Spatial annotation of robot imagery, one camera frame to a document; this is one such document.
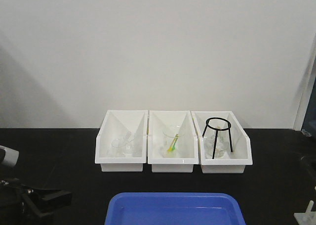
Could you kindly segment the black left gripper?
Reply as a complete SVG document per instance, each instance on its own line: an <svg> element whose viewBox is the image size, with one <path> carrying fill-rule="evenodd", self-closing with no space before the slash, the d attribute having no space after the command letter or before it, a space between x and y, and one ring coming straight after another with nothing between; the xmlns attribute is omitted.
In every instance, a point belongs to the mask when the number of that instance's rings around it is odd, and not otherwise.
<svg viewBox="0 0 316 225"><path fill-rule="evenodd" d="M27 204L21 194L25 193ZM60 189L31 188L19 180L0 180L0 224L31 225L35 219L46 219L55 210L70 206L72 193Z"/></svg>

